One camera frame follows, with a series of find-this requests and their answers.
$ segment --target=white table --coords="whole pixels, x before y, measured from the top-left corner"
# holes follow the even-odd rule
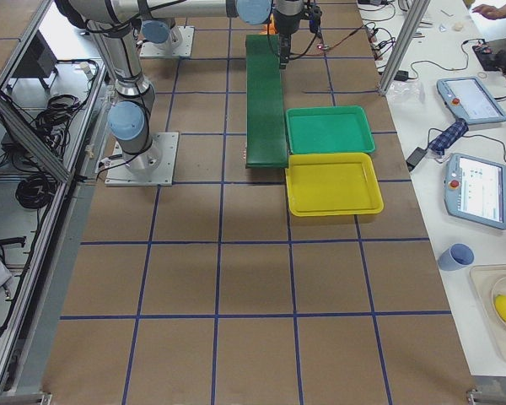
[[[360,8],[375,9],[369,6],[360,6]],[[392,10],[391,7],[386,7],[376,12],[362,11],[361,13],[364,20],[383,19],[389,17]],[[422,59],[437,62],[446,68],[464,67],[466,57],[461,52],[460,44],[471,38],[482,38],[483,35],[478,31],[463,2],[434,0],[429,5],[427,18],[433,21],[433,27],[420,28],[425,36],[412,41],[400,69],[411,71],[410,64]],[[376,24],[397,36],[403,19],[403,13],[397,9],[393,19]],[[463,23],[463,30],[452,30],[457,22]],[[443,25],[446,30],[441,31],[440,25]],[[387,38],[386,33],[378,33],[380,41]],[[471,49],[474,44],[476,44],[475,41],[470,41],[464,45],[464,49],[470,55],[469,66],[465,70],[447,72],[428,63],[415,65],[419,80],[407,82],[406,85],[414,86],[416,90],[422,85],[422,99],[418,94],[413,94],[402,100],[401,97],[395,96],[393,91],[386,96],[405,156],[410,155],[417,146],[425,147],[429,128],[437,127],[444,130],[455,121],[440,99],[435,84],[439,78],[477,76],[482,72],[482,67]],[[378,66],[385,63],[386,60],[377,62]],[[487,72],[482,82],[494,97],[506,95],[506,79],[501,73]],[[499,104],[506,110],[506,100],[500,101]],[[506,122],[471,126],[470,129],[467,135],[481,133],[491,138],[501,139],[506,144]],[[432,132],[432,138],[438,134],[438,132]],[[447,150],[447,153],[455,152],[503,163],[501,145],[483,138],[462,138]],[[493,229],[451,217],[446,213],[444,173],[445,164],[440,165],[432,159],[423,160],[411,173],[412,184],[416,190],[435,256],[439,257],[451,244],[462,242],[473,249],[474,265],[505,264],[506,230]],[[470,268],[456,272],[439,271],[470,372],[473,375],[506,376],[506,361],[499,355],[496,343],[488,330],[487,317],[471,284]]]

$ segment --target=blue object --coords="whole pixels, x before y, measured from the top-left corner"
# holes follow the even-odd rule
[[[458,270],[469,266],[474,262],[474,253],[472,249],[462,243],[456,243],[447,249],[437,260],[437,264],[442,270]]]
[[[270,15],[271,8],[271,0],[259,0],[254,2],[251,0],[236,1],[236,10],[238,11],[238,15],[242,21],[251,25],[266,23],[268,16]]]
[[[506,230],[506,166],[453,154],[444,179],[450,215]]]
[[[122,141],[138,137],[143,131],[144,119],[141,107],[131,101],[122,101],[114,105],[107,116],[112,133]]]
[[[157,19],[149,19],[143,21],[141,26],[141,32],[148,41],[154,44],[163,44],[169,39],[170,28],[163,22]]]
[[[436,154],[444,156],[444,150],[452,146],[454,142],[465,135],[468,130],[469,126],[466,125],[466,121],[460,118],[431,141],[428,148],[433,150]]]
[[[506,121],[506,113],[477,77],[442,78],[437,91],[452,114],[468,125]]]

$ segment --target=person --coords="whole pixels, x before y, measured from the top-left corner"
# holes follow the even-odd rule
[[[486,19],[506,19],[506,4],[501,8],[480,4],[472,9],[473,13],[479,13]]]

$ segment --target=screen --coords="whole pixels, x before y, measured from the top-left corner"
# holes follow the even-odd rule
[[[486,93],[471,78],[463,80],[450,80],[449,88],[460,100],[460,105],[465,109],[469,118],[496,118],[501,116]]]
[[[503,219],[502,169],[467,158],[459,159],[461,198],[459,210],[501,222]]]

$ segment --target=power adapter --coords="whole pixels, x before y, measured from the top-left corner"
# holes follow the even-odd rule
[[[414,151],[411,153],[411,155],[406,158],[406,167],[408,171],[413,171],[416,166],[418,166],[418,163],[420,163],[425,156],[425,154],[428,151],[426,149],[422,149],[420,147],[417,147],[414,149]]]
[[[394,76],[394,80],[398,82],[406,82],[408,80],[408,71],[407,70],[398,70],[396,75]]]

